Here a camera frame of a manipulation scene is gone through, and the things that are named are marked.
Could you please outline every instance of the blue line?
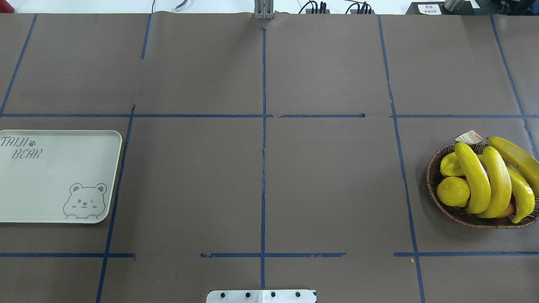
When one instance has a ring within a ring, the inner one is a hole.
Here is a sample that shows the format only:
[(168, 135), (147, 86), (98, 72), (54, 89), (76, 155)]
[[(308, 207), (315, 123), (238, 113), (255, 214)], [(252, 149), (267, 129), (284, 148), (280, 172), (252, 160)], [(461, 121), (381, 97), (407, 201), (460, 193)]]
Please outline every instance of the blue line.
[(260, 221), (260, 289), (266, 288), (266, 29), (262, 27), (262, 205)]
[[(265, 258), (341, 258), (345, 252), (266, 252)], [(260, 258), (261, 253), (257, 252), (221, 252), (205, 254), (201, 253), (201, 258)]]
[(95, 303), (101, 301), (101, 291), (103, 290), (103, 282), (105, 281), (105, 272), (107, 271), (107, 262), (110, 251), (110, 241), (112, 240), (112, 231), (114, 229), (114, 220), (116, 218), (116, 209), (118, 208), (118, 198), (120, 197), (120, 186), (122, 184), (123, 170), (126, 166), (127, 148), (129, 147), (129, 138), (131, 137), (131, 127), (133, 126), (133, 114), (135, 113), (136, 105), (131, 109), (131, 118), (129, 118), (129, 126), (127, 127), (126, 143), (123, 146), (122, 165), (118, 174), (118, 186), (116, 187), (116, 195), (114, 197), (114, 206), (110, 216), (110, 225), (108, 228), (107, 244), (105, 246), (105, 255), (103, 256), (103, 265), (101, 267), (101, 277), (99, 278), (98, 293)]
[[(129, 114), (4, 114), (7, 118), (131, 118)], [(264, 115), (226, 114), (136, 114), (133, 118), (263, 118)]]
[[(104, 253), (4, 252), (0, 258), (103, 258)], [(110, 258), (135, 259), (134, 253), (111, 253)]]
[(513, 95), (515, 96), (516, 105), (519, 107), (520, 116), (522, 118), (522, 122), (524, 123), (524, 128), (526, 129), (526, 133), (528, 134), (528, 140), (530, 141), (531, 148), (534, 151), (535, 159), (539, 159), (539, 156), (537, 155), (537, 149), (535, 148), (534, 139), (533, 137), (531, 137), (530, 128), (528, 127), (528, 121), (526, 121), (526, 118), (524, 117), (524, 109), (522, 109), (522, 104), (520, 103), (519, 94), (516, 92), (516, 87), (515, 87), (515, 83), (513, 82), (513, 77), (511, 76), (511, 72), (509, 71), (509, 66), (507, 65), (505, 55), (503, 54), (502, 45), (500, 43), (500, 37), (498, 37), (498, 31), (496, 30), (496, 23), (494, 22), (493, 15), (490, 16), (490, 23), (492, 24), (494, 37), (496, 38), (496, 43), (498, 44), (498, 49), (500, 50), (500, 55), (502, 57), (503, 66), (506, 69), (507, 77), (509, 78), (509, 83), (511, 84)]
[(0, 107), (0, 117), (4, 113), (5, 105), (8, 103), (11, 88), (13, 87), (13, 83), (15, 82), (15, 78), (17, 77), (20, 63), (23, 61), (24, 52), (26, 51), (26, 47), (28, 46), (28, 42), (30, 41), (30, 36), (32, 36), (33, 28), (36, 25), (36, 20), (37, 14), (34, 14), (34, 19), (32, 21), (32, 25), (30, 25), (30, 29), (28, 30), (28, 35), (26, 36), (26, 40), (24, 41), (23, 49), (20, 51), (19, 60), (17, 61), (17, 65), (15, 65), (15, 70), (13, 71), (13, 76), (11, 76), (11, 81), (9, 81), (8, 90), (5, 92), (4, 102), (2, 103), (2, 107)]
[(144, 37), (144, 45), (142, 45), (142, 55), (140, 58), (144, 60), (146, 56), (146, 44), (148, 43), (148, 35), (150, 34), (151, 14), (148, 14), (148, 24), (146, 25), (146, 36)]
[(279, 118), (365, 118), (365, 114), (359, 115), (282, 115)]
[(257, 252), (220, 252), (209, 255), (201, 253), (201, 258), (260, 258), (261, 254)]
[(389, 98), (391, 99), (391, 112), (393, 114), (393, 125), (395, 127), (395, 138), (397, 140), (397, 149), (399, 153), (400, 172), (402, 174), (403, 181), (404, 181), (404, 190), (406, 191), (406, 205), (408, 206), (408, 221), (410, 223), (410, 234), (412, 236), (412, 246), (413, 246), (413, 251), (415, 254), (414, 258), (416, 260), (416, 272), (417, 272), (417, 283), (419, 285), (419, 295), (421, 297), (421, 303), (425, 303), (425, 292), (423, 290), (423, 277), (421, 275), (421, 265), (419, 263), (416, 231), (413, 226), (412, 205), (410, 203), (410, 194), (408, 192), (408, 181), (406, 180), (406, 169), (404, 167), (404, 157), (403, 157), (402, 147), (400, 144), (399, 127), (398, 127), (398, 122), (397, 122), (397, 111), (395, 110), (395, 101), (393, 99), (393, 92), (391, 91), (391, 85), (389, 81), (388, 55), (385, 50), (384, 30), (382, 28), (382, 18), (380, 17), (380, 15), (378, 15), (378, 27), (380, 29), (380, 41), (382, 43), (382, 54), (384, 56), (385, 76), (388, 82)]
[[(413, 257), (413, 252), (396, 252), (394, 257)], [(455, 251), (455, 252), (420, 252), (417, 255), (421, 257), (489, 257), (489, 256), (539, 256), (539, 252), (524, 251)]]
[(520, 115), (396, 115), (397, 118), (486, 118), (486, 119), (510, 119), (522, 118)]

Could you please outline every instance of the rectangular tray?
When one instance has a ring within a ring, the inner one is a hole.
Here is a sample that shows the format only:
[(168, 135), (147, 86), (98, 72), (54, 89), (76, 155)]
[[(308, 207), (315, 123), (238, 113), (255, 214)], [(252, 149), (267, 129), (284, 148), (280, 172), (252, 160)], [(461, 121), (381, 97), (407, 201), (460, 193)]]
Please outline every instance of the rectangular tray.
[(101, 222), (121, 147), (115, 130), (0, 131), (0, 222)]

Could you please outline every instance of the bowl of fruit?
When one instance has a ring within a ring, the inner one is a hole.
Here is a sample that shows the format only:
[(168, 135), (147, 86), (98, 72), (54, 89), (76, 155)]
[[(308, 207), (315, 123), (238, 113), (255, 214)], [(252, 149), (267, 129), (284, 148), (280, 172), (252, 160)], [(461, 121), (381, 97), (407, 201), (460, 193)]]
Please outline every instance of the bowl of fruit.
[(462, 225), (517, 229), (539, 218), (539, 162), (501, 137), (440, 148), (426, 177), (436, 207)]

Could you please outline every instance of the cartoon bear face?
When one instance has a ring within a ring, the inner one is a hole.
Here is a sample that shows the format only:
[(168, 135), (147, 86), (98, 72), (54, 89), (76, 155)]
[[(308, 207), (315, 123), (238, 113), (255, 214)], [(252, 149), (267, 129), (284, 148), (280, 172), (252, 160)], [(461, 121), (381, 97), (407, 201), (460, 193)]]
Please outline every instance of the cartoon bear face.
[(70, 188), (71, 196), (64, 204), (64, 214), (69, 217), (75, 215), (77, 219), (97, 217), (105, 211), (105, 192), (107, 186), (99, 183), (95, 187), (82, 187), (75, 183)]

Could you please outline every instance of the brown woven basket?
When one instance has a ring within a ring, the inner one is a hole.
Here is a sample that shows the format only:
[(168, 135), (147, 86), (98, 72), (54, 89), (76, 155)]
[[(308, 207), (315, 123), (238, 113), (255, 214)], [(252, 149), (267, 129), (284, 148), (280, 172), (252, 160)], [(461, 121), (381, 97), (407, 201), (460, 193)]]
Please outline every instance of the brown woven basket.
[[(476, 154), (481, 155), (483, 153), (483, 149), (487, 145), (486, 144), (469, 144), (469, 146), (472, 148), (472, 150)], [(460, 208), (456, 206), (447, 206), (444, 203), (440, 202), (440, 200), (438, 200), (438, 196), (436, 195), (436, 189), (438, 188), (438, 185), (440, 184), (440, 182), (444, 179), (443, 175), (440, 172), (441, 159), (454, 151), (455, 151), (454, 144), (440, 148), (432, 156), (431, 160), (429, 161), (429, 165), (427, 166), (427, 189), (429, 191), (429, 195), (434, 201), (434, 204), (436, 205), (436, 207), (439, 210), (441, 210), (446, 216), (453, 219), (457, 223), (460, 223), (462, 225), (469, 226), (472, 228), (516, 229), (516, 228), (524, 228), (526, 226), (530, 226), (537, 221), (539, 217), (539, 198), (535, 199), (534, 211), (529, 216), (527, 216), (526, 218), (518, 222), (517, 224), (514, 224), (511, 222), (511, 219), (515, 215), (511, 215), (503, 219), (476, 218), (473, 215), (464, 213), (464, 208)]]

